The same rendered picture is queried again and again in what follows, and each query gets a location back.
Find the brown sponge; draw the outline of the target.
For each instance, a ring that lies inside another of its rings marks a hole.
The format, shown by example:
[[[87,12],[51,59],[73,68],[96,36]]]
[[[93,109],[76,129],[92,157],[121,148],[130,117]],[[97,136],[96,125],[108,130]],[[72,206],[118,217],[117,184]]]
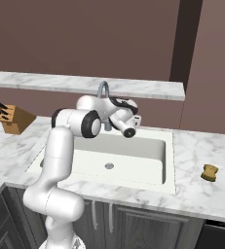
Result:
[[[216,180],[216,173],[218,168],[212,164],[204,165],[204,172],[201,174],[201,177],[209,182],[214,182]]]

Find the black dishwasher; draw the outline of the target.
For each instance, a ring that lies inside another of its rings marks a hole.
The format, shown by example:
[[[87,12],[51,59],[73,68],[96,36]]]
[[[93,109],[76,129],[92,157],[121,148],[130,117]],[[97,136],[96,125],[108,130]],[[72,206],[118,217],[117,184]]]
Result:
[[[225,222],[205,220],[195,249],[225,249]]]

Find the grey curved tap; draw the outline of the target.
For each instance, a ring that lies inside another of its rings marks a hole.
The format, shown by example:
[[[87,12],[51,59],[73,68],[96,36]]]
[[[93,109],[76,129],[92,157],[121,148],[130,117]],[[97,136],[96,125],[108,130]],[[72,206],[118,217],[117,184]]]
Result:
[[[98,91],[97,91],[97,97],[101,98],[103,92],[105,92],[105,97],[108,98],[109,97],[109,86],[108,86],[108,83],[106,81],[102,81],[99,84]],[[112,130],[112,126],[109,123],[108,119],[106,121],[104,121],[104,130],[105,131],[111,131]]]

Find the dark grey corner cupboard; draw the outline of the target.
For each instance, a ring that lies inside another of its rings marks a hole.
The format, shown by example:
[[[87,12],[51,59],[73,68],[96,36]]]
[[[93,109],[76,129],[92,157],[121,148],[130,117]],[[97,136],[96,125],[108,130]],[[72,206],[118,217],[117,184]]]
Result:
[[[0,187],[0,249],[39,249],[47,238],[45,216],[22,203],[24,188]]]

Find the marble ledge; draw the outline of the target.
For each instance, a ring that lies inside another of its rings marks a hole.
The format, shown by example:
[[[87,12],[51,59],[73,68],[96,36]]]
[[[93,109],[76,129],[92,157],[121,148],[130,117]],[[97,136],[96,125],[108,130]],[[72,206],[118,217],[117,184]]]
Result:
[[[0,71],[0,88],[97,94],[106,81],[112,95],[184,101],[182,83]]]

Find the wooden knife block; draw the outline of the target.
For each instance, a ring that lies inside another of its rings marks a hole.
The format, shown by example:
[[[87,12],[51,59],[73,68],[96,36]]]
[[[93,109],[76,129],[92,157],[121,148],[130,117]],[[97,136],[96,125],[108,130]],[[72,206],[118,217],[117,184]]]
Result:
[[[6,133],[9,134],[22,134],[28,126],[32,124],[32,122],[36,119],[36,116],[20,109],[16,105],[6,105],[8,109],[12,109],[12,115],[4,115],[1,113],[0,116],[6,116],[10,120],[6,122],[1,122],[3,129]]]

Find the white sink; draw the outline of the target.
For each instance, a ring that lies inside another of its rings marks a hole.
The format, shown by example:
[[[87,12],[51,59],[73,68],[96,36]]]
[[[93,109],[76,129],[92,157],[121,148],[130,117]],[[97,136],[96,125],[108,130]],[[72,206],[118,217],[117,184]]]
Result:
[[[132,138],[118,130],[74,140],[72,180],[173,194],[173,136],[139,129]]]

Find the dark grey cupboard door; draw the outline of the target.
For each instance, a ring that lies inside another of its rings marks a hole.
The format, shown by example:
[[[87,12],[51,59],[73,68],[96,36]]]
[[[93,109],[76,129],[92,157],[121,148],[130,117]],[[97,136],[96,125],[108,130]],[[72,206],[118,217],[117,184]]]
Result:
[[[203,219],[113,205],[109,249],[195,249]]]
[[[83,240],[86,249],[107,249],[106,234],[108,231],[108,204],[96,201],[95,212],[97,230],[94,230],[92,218],[92,200],[85,200],[85,211],[82,217],[73,223],[77,235]]]

